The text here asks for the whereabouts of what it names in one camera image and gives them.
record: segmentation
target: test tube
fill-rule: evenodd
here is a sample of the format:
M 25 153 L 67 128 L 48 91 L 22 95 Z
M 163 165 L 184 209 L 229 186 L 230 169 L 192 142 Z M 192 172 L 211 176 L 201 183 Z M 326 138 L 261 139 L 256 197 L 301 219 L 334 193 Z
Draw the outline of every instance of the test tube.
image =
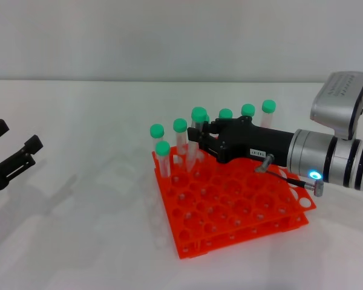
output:
M 187 121 L 179 118 L 174 121 L 174 130 L 176 132 L 176 148 L 178 155 L 184 155 L 187 147 Z
M 206 117 L 206 122 L 210 123 L 210 116 L 208 115 Z M 204 161 L 204 153 L 201 150 L 197 150 L 196 159 L 198 159 L 201 163 Z
M 164 127 L 161 124 L 153 124 L 149 131 L 153 139 L 153 150 L 156 151 L 157 143 L 163 141 Z
M 262 104 L 261 127 L 270 128 L 272 125 L 273 113 L 276 110 L 276 103 L 273 100 L 265 100 Z
M 232 111 L 230 109 L 224 108 L 219 111 L 219 119 L 231 119 Z
M 195 107 L 192 110 L 192 127 L 202 130 L 204 121 L 207 120 L 207 111 L 202 107 Z M 197 142 L 188 141 L 186 165 L 187 171 L 190 172 L 195 165 L 199 144 Z
M 255 107 L 252 104 L 244 104 L 241 109 L 242 116 L 254 117 Z
M 169 151 L 171 147 L 167 141 L 160 141 L 156 144 L 156 155 L 159 161 L 160 175 L 162 178 L 170 177 L 171 167 L 169 165 Z

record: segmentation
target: rack hole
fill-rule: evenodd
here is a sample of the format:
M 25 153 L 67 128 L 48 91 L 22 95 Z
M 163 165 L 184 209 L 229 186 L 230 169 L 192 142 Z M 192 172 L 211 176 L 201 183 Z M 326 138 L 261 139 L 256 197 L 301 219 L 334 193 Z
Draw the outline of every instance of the rack hole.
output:
M 183 192 L 178 195 L 177 204 L 181 207 L 192 207 L 195 203 L 195 197 L 191 192 Z
M 263 210 L 271 210 L 274 207 L 274 199 L 269 195 L 259 195 L 255 199 L 255 205 Z
M 215 225 L 212 225 L 212 224 L 206 224 L 204 226 L 204 231 L 206 233 L 214 233 L 217 231 L 217 227 Z
M 242 186 L 238 181 L 230 180 L 223 186 L 225 192 L 232 196 L 239 196 L 241 193 Z
M 200 191 L 200 196 L 205 201 L 213 202 L 219 200 L 218 190 L 214 186 L 202 188 Z
M 278 207 L 278 212 L 281 214 L 286 214 L 288 209 L 286 207 Z
M 290 188 L 289 190 L 290 190 L 290 192 L 292 193 L 293 197 L 294 197 L 296 200 L 298 200 L 298 194 L 297 194 L 297 191 L 296 191 L 296 190 L 294 190 L 294 189 L 292 189 L 292 188 Z
M 280 171 L 280 174 L 283 178 L 286 178 L 286 173 L 285 171 L 283 171 L 282 169 L 278 169 L 278 171 Z
M 295 197 L 293 196 L 293 193 L 290 194 L 289 192 L 284 192 L 284 193 L 280 194 L 280 200 L 282 200 L 286 204 L 291 204 L 293 202 L 294 198 Z
M 239 227 L 241 225 L 241 223 L 242 223 L 242 221 L 237 217 L 232 217 L 232 218 L 229 219 L 229 224 L 230 225 Z
M 256 221 L 263 221 L 266 217 L 265 213 L 262 211 L 256 211 L 253 216 Z
M 246 185 L 254 190 L 259 190 L 262 187 L 264 187 L 264 184 L 266 182 L 266 176 L 267 174 L 260 174 L 260 173 L 253 173 L 251 174 L 248 179 L 246 180 Z
M 195 171 L 194 178 L 197 181 L 207 182 L 211 178 L 211 170 L 209 170 L 208 168 L 205 168 L 205 167 L 200 168 Z
M 228 213 L 224 207 L 217 205 L 212 208 L 212 211 L 208 213 L 208 216 L 213 222 L 221 223 L 227 220 Z
M 185 174 L 174 175 L 171 178 L 171 183 L 174 187 L 184 187 L 188 184 L 188 177 Z
M 190 230 L 199 230 L 202 226 L 201 215 L 197 212 L 186 213 L 184 218 L 184 225 Z
M 312 203 L 310 202 L 310 200 L 307 199 L 307 198 L 300 198 L 299 203 L 304 208 L 308 208 L 308 207 L 310 207 L 312 205 Z
M 239 216 L 245 218 L 250 215 L 251 211 L 252 211 L 252 206 L 247 201 L 240 199 L 237 200 L 234 204 L 234 212 Z
M 227 196 L 222 196 L 221 199 L 220 199 L 220 203 L 225 205 L 225 206 L 228 206 L 228 207 L 233 206 L 233 202 Z

